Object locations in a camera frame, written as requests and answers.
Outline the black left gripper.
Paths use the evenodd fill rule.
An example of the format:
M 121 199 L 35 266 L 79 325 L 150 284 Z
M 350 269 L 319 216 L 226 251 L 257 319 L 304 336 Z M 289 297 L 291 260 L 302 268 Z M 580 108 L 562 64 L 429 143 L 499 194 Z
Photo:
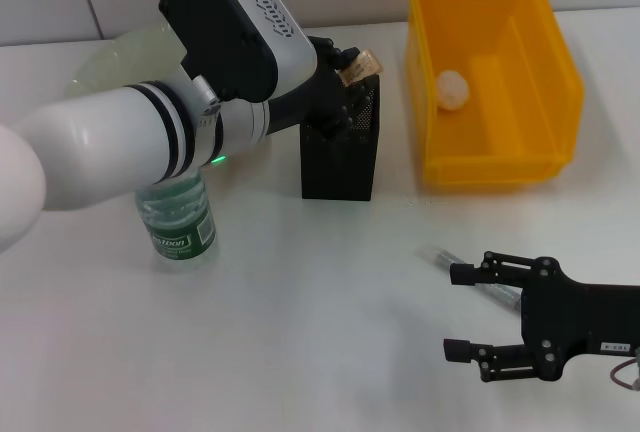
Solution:
M 268 101 L 267 134 L 307 124 L 325 139 L 335 140 L 349 128 L 369 128 L 373 86 L 368 81 L 359 81 L 345 88 L 335 71 L 348 68 L 361 50 L 357 47 L 339 49 L 326 37 L 309 36 L 308 39 L 318 57 L 330 68 L 318 68 L 293 91 Z

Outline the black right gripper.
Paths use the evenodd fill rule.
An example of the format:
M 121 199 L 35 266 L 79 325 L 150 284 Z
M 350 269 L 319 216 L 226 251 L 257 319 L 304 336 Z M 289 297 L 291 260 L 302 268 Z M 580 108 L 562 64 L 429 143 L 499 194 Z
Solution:
M 540 378 L 557 381 L 579 355 L 637 359 L 639 288 L 587 284 L 569 278 L 551 257 L 529 259 L 486 252 L 479 266 L 454 263 L 453 285 L 522 286 L 524 345 L 492 346 L 444 339 L 445 358 L 476 362 L 483 382 Z

